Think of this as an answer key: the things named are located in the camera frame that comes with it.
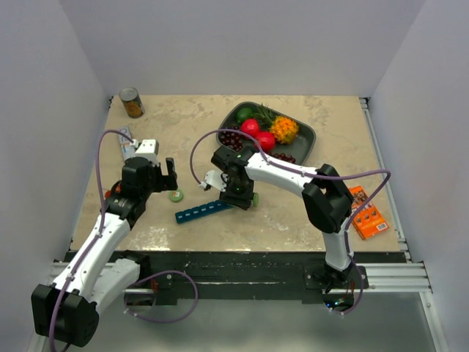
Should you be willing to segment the green bottle cap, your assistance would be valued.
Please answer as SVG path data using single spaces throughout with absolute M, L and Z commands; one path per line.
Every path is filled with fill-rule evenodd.
M 169 200 L 171 202 L 181 202 L 183 198 L 184 194 L 181 189 L 177 189 L 169 193 Z

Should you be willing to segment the teal weekly pill organizer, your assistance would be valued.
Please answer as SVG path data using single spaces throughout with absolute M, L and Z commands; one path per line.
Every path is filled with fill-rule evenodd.
M 228 203 L 216 200 L 213 202 L 204 203 L 194 208 L 181 210 L 176 212 L 174 216 L 178 224 L 184 224 L 190 221 L 204 218 L 206 216 L 220 213 L 221 211 L 225 211 L 231 208 L 232 206 Z

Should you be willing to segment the green pill bottle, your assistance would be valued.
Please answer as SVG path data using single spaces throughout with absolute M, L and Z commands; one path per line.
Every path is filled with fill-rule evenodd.
M 259 206 L 259 194 L 254 192 L 251 198 L 251 207 L 258 207 Z

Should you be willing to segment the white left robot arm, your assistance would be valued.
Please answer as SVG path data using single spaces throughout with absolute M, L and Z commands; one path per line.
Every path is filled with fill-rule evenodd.
M 104 308 L 104 298 L 93 297 L 103 268 L 146 210 L 151 194 L 178 188 L 173 158 L 166 159 L 166 167 L 168 172 L 163 174 L 160 164 L 145 157 L 125 161 L 122 176 L 105 195 L 104 208 L 84 245 L 52 283 L 33 290 L 37 334 L 77 347 L 91 340 Z

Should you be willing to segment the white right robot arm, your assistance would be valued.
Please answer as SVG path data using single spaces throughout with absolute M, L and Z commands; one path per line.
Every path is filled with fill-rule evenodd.
M 325 243 L 324 269 L 315 279 L 326 290 L 342 288 L 352 280 L 354 253 L 347 234 L 352 195 L 332 166 L 293 165 L 253 147 L 240 152 L 219 147 L 211 162 L 217 169 L 205 174 L 204 189 L 216 188 L 219 199 L 235 207 L 247 210 L 254 205 L 256 181 L 300 197 L 310 223 L 322 233 Z

